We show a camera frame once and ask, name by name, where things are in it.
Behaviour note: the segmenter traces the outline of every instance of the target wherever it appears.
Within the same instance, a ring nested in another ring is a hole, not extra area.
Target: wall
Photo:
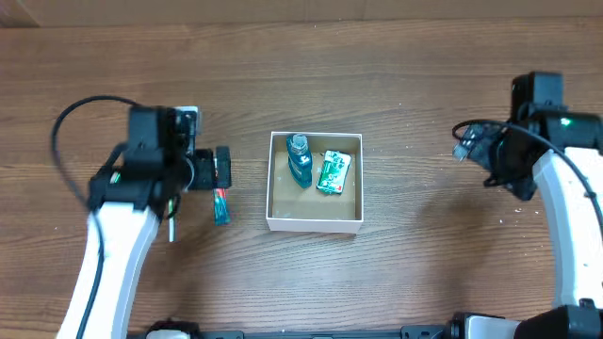
[[[594,0],[0,0],[6,26],[603,15]]]

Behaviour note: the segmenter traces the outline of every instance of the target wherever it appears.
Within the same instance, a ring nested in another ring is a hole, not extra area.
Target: blue object
[[[301,186],[312,185],[312,154],[305,135],[291,135],[286,138],[286,150],[289,153],[289,169],[293,179]]]

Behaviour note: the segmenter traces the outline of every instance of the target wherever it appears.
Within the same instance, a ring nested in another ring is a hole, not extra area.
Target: box
[[[312,153],[312,185],[306,189],[295,182],[287,163],[286,137],[296,133],[308,137]],[[351,155],[340,195],[317,190],[326,151]],[[362,135],[272,132],[266,198],[270,230],[357,234],[365,220],[362,161]]]

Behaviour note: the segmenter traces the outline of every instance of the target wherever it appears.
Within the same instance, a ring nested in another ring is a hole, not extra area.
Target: white box
[[[312,185],[301,188],[293,179],[286,151],[286,137],[308,137],[312,153]],[[270,136],[266,221],[271,231],[357,234],[365,220],[362,135],[342,133],[272,132]],[[317,190],[324,153],[351,155],[342,194]]]

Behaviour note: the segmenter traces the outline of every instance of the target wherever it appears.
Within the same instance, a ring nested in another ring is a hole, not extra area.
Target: wooden table
[[[565,74],[566,102],[603,111],[603,20],[443,20],[0,30],[0,337],[53,337],[69,305],[86,212],[49,155],[58,113],[92,94],[200,105],[198,145],[230,145],[234,223],[207,193],[160,229],[130,329],[177,316],[204,330],[395,329],[454,311],[550,308],[538,197],[485,189],[450,155],[451,126],[509,115],[513,77]],[[93,104],[60,134],[81,185],[125,140],[126,107]],[[271,233],[270,131],[362,133],[357,236]]]

